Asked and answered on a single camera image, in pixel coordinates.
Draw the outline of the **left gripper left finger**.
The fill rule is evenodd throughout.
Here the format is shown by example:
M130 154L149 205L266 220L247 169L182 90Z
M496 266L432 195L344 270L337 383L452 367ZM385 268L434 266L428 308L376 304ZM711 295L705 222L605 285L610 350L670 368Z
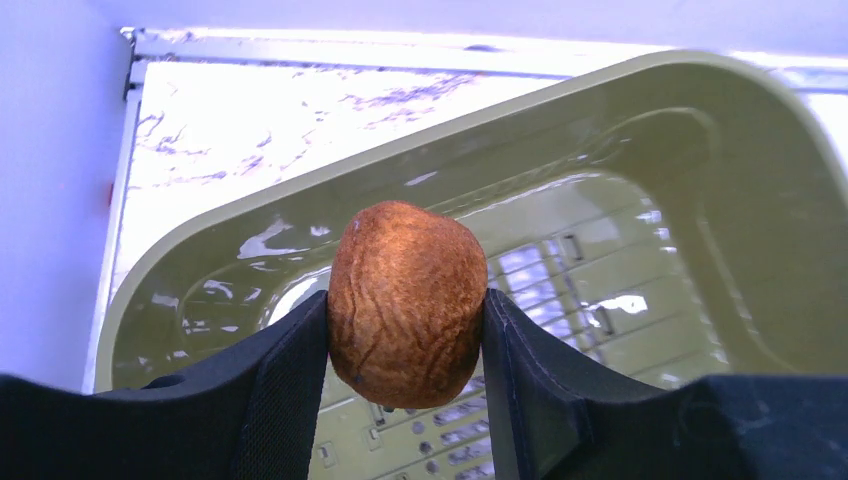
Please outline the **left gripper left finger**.
M1 379L5 479L304 479L327 361L326 295L139 389Z

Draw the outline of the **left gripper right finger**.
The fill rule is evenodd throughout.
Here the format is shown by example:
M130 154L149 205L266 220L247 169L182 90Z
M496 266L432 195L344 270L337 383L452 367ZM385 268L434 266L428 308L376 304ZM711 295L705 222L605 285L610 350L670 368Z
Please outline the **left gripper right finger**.
M843 479L843 376L707 375L662 390L556 339L504 293L482 360L500 479Z

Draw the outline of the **brown avocado pit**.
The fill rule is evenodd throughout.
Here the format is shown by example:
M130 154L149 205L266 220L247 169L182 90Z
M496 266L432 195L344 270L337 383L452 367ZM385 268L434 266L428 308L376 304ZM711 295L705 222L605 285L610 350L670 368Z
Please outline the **brown avocado pit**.
M484 251L458 221L401 201L358 212L328 287L337 376L383 407L449 403L477 366L487 288Z

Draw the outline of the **olive green plastic bin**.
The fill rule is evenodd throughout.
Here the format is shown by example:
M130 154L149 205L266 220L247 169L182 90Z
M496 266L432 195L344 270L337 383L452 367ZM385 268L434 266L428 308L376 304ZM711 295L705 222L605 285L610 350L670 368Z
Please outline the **olive green plastic bin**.
M139 387L324 289L359 210L479 239L541 328L663 389L847 370L847 179L792 88L650 54L561 83L154 63L93 386Z

